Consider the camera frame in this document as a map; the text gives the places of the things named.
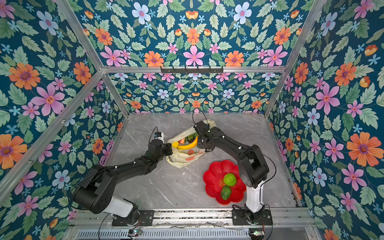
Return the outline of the green fake grapes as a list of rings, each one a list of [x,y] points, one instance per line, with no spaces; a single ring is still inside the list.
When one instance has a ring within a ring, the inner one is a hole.
[[[186,140],[188,141],[188,143],[191,144],[191,143],[193,143],[195,141],[196,137],[197,137],[197,133],[194,133],[194,134],[191,134],[191,135],[187,136]]]

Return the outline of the dark green fake avocado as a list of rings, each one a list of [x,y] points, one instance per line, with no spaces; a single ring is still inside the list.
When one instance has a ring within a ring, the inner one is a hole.
[[[226,201],[230,198],[232,194],[232,189],[230,186],[223,186],[221,190],[221,199]]]

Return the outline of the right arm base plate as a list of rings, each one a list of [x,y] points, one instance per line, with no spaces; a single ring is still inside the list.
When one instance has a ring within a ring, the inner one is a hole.
[[[272,226],[273,218],[269,205],[262,206],[261,210],[253,213],[248,208],[241,208],[238,205],[232,205],[232,221],[234,226]]]

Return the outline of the green fake lime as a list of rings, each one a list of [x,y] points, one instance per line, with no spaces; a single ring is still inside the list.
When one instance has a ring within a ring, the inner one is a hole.
[[[223,177],[223,182],[226,186],[233,187],[237,184],[236,175],[233,173],[228,173]]]

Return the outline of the red flower-shaped plate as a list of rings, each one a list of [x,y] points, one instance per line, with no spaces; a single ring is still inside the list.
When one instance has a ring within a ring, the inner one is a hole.
[[[231,187],[232,194],[228,200],[224,201],[221,199],[221,190],[223,186],[226,186],[223,182],[223,177],[228,173],[236,175],[237,184]],[[216,199],[220,205],[225,206],[231,203],[239,203],[245,196],[246,185],[240,178],[239,168],[229,160],[213,162],[209,166],[209,169],[204,173],[203,180],[206,184],[205,190],[207,195]]]

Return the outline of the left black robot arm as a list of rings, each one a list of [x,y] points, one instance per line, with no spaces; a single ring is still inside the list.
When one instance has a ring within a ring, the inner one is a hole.
[[[75,203],[94,213],[108,213],[128,218],[137,205],[114,196],[116,185],[134,177],[151,173],[166,156],[173,154],[172,145],[162,140],[152,140],[148,150],[132,162],[116,166],[96,166],[79,184],[73,195]]]

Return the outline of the yellow fake banana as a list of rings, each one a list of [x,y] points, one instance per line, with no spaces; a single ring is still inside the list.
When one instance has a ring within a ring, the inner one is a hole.
[[[179,150],[189,150],[189,149],[192,149],[192,148],[196,147],[197,144],[198,144],[198,138],[196,137],[192,143],[190,143],[188,145],[178,145],[177,149],[179,149]]]

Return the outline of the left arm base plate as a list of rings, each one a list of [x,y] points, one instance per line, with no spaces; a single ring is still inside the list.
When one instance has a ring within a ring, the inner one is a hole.
[[[155,216],[154,210],[134,210],[127,217],[114,216],[113,227],[150,227]]]

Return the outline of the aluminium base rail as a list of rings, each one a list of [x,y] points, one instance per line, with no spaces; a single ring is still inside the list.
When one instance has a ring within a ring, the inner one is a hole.
[[[147,209],[140,213],[133,224],[119,221],[118,217],[92,214],[80,211],[69,221],[69,226],[98,228],[136,227],[151,228],[308,228],[315,226],[315,220],[307,208],[266,207],[264,213],[254,223],[249,222],[243,211],[237,208],[201,208],[201,209]]]

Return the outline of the black hook rail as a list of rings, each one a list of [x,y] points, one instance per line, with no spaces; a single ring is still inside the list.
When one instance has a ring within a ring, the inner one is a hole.
[[[221,74],[222,67],[160,67],[163,74]]]

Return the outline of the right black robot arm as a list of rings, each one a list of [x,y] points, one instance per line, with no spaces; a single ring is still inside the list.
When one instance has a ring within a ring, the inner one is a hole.
[[[247,186],[245,218],[249,223],[255,224],[262,218],[265,210],[264,184],[270,171],[260,148],[241,144],[228,137],[221,129],[209,127],[204,121],[196,123],[194,129],[198,135],[198,148],[208,152],[219,148],[236,160],[240,179]]]

